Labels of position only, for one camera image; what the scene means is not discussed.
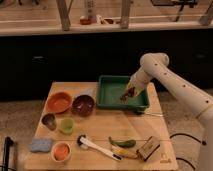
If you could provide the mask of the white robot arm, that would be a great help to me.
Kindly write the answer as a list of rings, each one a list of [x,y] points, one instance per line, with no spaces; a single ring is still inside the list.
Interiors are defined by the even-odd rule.
[[[131,97],[137,96],[155,78],[188,107],[203,125],[206,142],[200,147],[196,171],[213,171],[213,96],[169,70],[168,64],[169,57],[165,53],[144,54],[140,68],[130,77],[126,91]]]

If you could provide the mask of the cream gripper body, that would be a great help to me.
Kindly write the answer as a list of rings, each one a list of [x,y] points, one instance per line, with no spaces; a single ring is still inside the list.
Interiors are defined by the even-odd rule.
[[[133,74],[127,84],[126,91],[132,87],[135,88],[135,94],[133,97],[138,96],[143,90],[146,89],[147,85],[151,81],[152,77],[143,70],[138,70]]]

